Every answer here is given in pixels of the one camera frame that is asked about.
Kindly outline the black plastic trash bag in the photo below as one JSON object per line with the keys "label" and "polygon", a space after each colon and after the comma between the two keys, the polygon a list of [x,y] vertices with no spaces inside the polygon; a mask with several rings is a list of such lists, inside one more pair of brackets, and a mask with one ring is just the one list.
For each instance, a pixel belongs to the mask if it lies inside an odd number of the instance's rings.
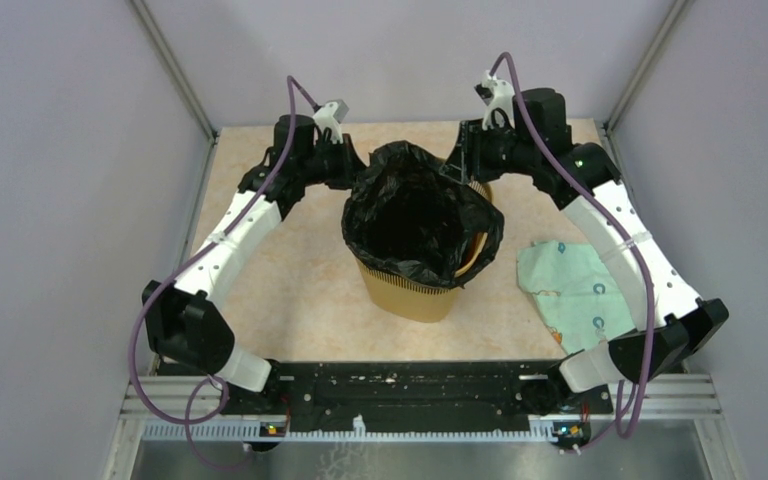
{"label": "black plastic trash bag", "polygon": [[443,176],[442,162],[408,141],[370,154],[344,204],[341,229],[365,266],[434,288],[460,288],[495,260],[502,212]]}

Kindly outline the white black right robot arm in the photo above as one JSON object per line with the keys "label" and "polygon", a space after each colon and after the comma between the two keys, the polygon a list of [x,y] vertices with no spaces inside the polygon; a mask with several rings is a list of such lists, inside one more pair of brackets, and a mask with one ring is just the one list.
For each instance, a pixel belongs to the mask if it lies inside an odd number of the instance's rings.
{"label": "white black right robot arm", "polygon": [[720,299],[705,300],[687,284],[634,213],[621,174],[596,143],[576,143],[565,99],[552,88],[522,92],[511,84],[475,88],[482,118],[459,125],[442,172],[465,183],[504,174],[531,178],[587,238],[619,287],[634,326],[616,339],[572,353],[546,373],[546,397],[572,412],[587,391],[620,380],[649,381],[696,354],[729,317]]}

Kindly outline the yellow ribbed trash bin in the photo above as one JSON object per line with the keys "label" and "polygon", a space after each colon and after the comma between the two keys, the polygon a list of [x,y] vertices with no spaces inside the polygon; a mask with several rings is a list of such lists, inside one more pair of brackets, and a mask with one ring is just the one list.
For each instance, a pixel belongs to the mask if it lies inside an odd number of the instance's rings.
{"label": "yellow ribbed trash bin", "polygon": [[[487,183],[472,181],[470,188],[493,203],[492,188]],[[487,243],[488,234],[481,233],[471,242],[456,278],[464,275],[477,262]],[[372,303],[393,315],[422,323],[441,321],[453,308],[458,297],[457,288],[429,287],[403,277],[374,270],[355,259],[366,291]]]}

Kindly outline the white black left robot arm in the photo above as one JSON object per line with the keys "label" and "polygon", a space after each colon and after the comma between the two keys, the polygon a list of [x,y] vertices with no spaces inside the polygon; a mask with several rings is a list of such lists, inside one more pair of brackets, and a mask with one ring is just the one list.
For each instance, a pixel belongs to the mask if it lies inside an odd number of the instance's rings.
{"label": "white black left robot arm", "polygon": [[242,388],[257,413],[279,404],[269,361],[240,346],[220,308],[258,244],[286,219],[309,186],[348,190],[365,168],[342,106],[330,101],[313,115],[283,115],[263,160],[238,185],[225,215],[183,271],[144,291],[150,349],[158,355]]}

